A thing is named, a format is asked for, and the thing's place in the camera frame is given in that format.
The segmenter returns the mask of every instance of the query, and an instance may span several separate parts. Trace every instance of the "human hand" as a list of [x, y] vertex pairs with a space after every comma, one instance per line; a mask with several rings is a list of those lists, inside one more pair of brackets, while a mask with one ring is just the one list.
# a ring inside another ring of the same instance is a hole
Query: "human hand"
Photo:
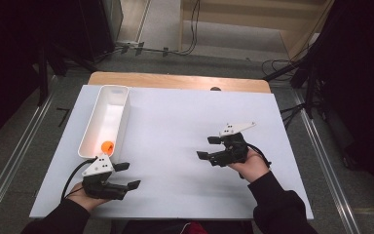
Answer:
[[233, 163], [228, 166], [240, 173], [249, 183], [269, 172], [260, 154], [248, 148], [247, 158], [244, 163]]
[[97, 206], [110, 201], [106, 199], [96, 199], [87, 196], [87, 194], [84, 191], [83, 184], [81, 182], [74, 185], [74, 187], [71, 189], [71, 193], [66, 197], [66, 199], [69, 199], [77, 203], [85, 210], [87, 210], [89, 213]]

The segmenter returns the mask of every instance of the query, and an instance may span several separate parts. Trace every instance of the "white tray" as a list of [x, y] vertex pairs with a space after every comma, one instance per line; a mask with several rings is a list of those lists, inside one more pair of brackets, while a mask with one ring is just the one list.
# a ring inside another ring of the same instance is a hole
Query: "white tray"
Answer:
[[118, 163], [130, 108], [129, 88], [102, 86], [78, 149], [80, 157], [91, 159], [100, 156], [101, 145], [105, 141], [112, 141], [114, 148], [110, 159], [112, 163]]

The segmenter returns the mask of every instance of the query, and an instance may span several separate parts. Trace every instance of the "white tabletop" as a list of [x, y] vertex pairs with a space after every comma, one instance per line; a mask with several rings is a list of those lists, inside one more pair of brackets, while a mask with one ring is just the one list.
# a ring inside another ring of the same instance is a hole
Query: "white tabletop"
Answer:
[[[59, 204], [66, 180], [83, 162], [78, 147], [99, 88], [83, 86], [31, 217], [46, 216]], [[227, 123], [256, 122], [243, 132], [244, 139], [273, 162], [272, 171], [282, 187], [296, 191], [305, 202], [307, 217], [313, 218], [274, 95], [130, 88], [130, 100], [120, 161], [131, 166], [109, 181], [127, 184], [140, 179], [141, 183], [123, 201], [98, 207], [93, 217], [252, 219], [257, 204], [248, 183], [228, 167], [200, 160], [196, 151], [223, 150], [223, 145], [210, 145], [206, 138], [218, 136]], [[75, 175], [69, 189], [83, 179], [85, 168]]]

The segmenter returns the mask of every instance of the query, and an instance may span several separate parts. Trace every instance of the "black cable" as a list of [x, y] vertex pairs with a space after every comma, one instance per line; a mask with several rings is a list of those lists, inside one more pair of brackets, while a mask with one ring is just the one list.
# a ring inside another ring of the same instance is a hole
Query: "black cable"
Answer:
[[100, 58], [98, 61], [95, 61], [93, 64], [94, 64], [94, 65], [99, 64], [100, 62], [104, 61], [105, 58], [107, 58], [107, 56], [108, 56], [108, 55], [106, 55], [106, 54], [103, 55], [102, 58]]
[[[197, 0], [196, 4], [194, 5], [193, 12], [192, 12], [191, 19], [190, 19], [190, 28], [191, 28], [193, 39], [190, 43], [190, 47], [187, 50], [184, 50], [184, 51], [181, 51], [181, 52], [165, 51], [165, 50], [149, 49], [149, 48], [142, 48], [142, 50], [143, 51], [148, 51], [148, 52], [168, 53], [168, 54], [173, 54], [173, 55], [178, 55], [178, 56], [188, 56], [188, 55], [190, 55], [194, 51], [194, 49], [196, 48], [196, 45], [197, 45], [197, 38], [198, 38], [197, 28], [198, 28], [199, 15], [200, 15], [200, 6], [201, 6], [201, 2], [200, 2], [200, 0]], [[128, 49], [137, 50], [138, 48], [128, 47]]]
[[[264, 69], [264, 66], [265, 66], [265, 63], [266, 62], [271, 62], [271, 66], [272, 66], [272, 68], [273, 68], [273, 70], [275, 70], [273, 73], [275, 73], [276, 71], [278, 71], [275, 67], [274, 67], [274, 63], [275, 62], [288, 62], [288, 65], [291, 65], [292, 64], [292, 60], [294, 59], [294, 58], [296, 58], [296, 57], [298, 57], [300, 54], [302, 54], [303, 52], [305, 52], [306, 50], [308, 50], [308, 52], [309, 52], [309, 49], [314, 45], [314, 44], [312, 44], [312, 45], [309, 45], [309, 43], [308, 43], [308, 47], [306, 47], [305, 49], [303, 49], [303, 50], [301, 50], [299, 53], [297, 53], [295, 56], [293, 56], [291, 59], [289, 59], [289, 60], [286, 60], [286, 59], [268, 59], [268, 60], [265, 60], [265, 61], [263, 61], [263, 63], [262, 63], [262, 72], [266, 75], [266, 76], [268, 76], [269, 74], [267, 74], [267, 72], [265, 71], [265, 69]], [[277, 81], [288, 81], [288, 80], [290, 80], [292, 77], [293, 77], [293, 75], [294, 75], [294, 73], [285, 73], [284, 75], [286, 75], [286, 76], [288, 76], [288, 78], [285, 78], [285, 79], [278, 79], [278, 78], [276, 78], [276, 80]]]
[[75, 176], [75, 174], [78, 172], [78, 170], [80, 170], [84, 165], [86, 164], [90, 164], [90, 163], [93, 163], [95, 162], [95, 160], [97, 159], [98, 157], [95, 157], [94, 159], [89, 159], [83, 163], [81, 163], [80, 165], [78, 165], [78, 167], [74, 170], [74, 172], [72, 172], [72, 174], [69, 176], [69, 179], [66, 181], [65, 183], [65, 186], [63, 187], [63, 191], [62, 191], [62, 196], [60, 198], [60, 201], [62, 202], [62, 200], [64, 200], [66, 197], [65, 197], [65, 193], [66, 193], [66, 189], [68, 188], [69, 186], [69, 183], [71, 182], [72, 178]]
[[[321, 106], [321, 101], [314, 101], [311, 103], [312, 106], [310, 106], [311, 108], [313, 107], [316, 107], [316, 108], [320, 108]], [[286, 109], [283, 109], [280, 111], [280, 115], [282, 115], [283, 113], [285, 112], [288, 112], [288, 111], [291, 111], [290, 115], [288, 115], [287, 117], [283, 118], [283, 123], [284, 123], [284, 128], [287, 130], [287, 128], [289, 127], [291, 121], [293, 120], [293, 118], [304, 108], [306, 108], [308, 106], [306, 106], [306, 103], [302, 103], [302, 104], [298, 104], [294, 107], [290, 107], [290, 108], [286, 108]]]
[[260, 154], [260, 156], [262, 156], [262, 159], [266, 164], [266, 167], [270, 168], [270, 165], [272, 164], [272, 162], [269, 162], [267, 160], [267, 158], [264, 156], [263, 152], [259, 148], [249, 143], [246, 143], [246, 145], [247, 147], [250, 147], [252, 150], [256, 151], [256, 153]]
[[124, 48], [125, 48], [125, 47], [116, 47], [116, 48], [114, 49], [114, 51], [112, 51], [112, 52], [110, 52], [110, 53], [107, 53], [107, 54], [104, 54], [104, 58], [102, 58], [102, 59], [99, 60], [99, 61], [96, 61], [95, 63], [99, 63], [99, 62], [103, 61], [107, 56], [112, 55], [112, 54], [115, 54], [115, 53], [118, 53], [118, 52], [120, 52], [121, 50], [123, 50]]
[[71, 194], [73, 194], [73, 193], [76, 193], [76, 192], [78, 192], [78, 191], [80, 191], [80, 190], [82, 190], [82, 189], [84, 189], [84, 186], [78, 188], [77, 190], [71, 191], [70, 193], [66, 194], [64, 198], [67, 198], [67, 197], [69, 197], [69, 195], [71, 195]]

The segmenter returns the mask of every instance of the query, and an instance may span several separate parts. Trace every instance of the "black jacket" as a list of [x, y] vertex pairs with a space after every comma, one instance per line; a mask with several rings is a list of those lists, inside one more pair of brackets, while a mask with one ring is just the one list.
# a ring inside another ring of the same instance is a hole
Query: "black jacket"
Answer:
[[[272, 172], [248, 188], [257, 201], [253, 217], [263, 233], [317, 233], [306, 220], [303, 201], [294, 191], [284, 191]], [[89, 217], [87, 210], [65, 199], [44, 219], [30, 222], [22, 234], [81, 234]]]

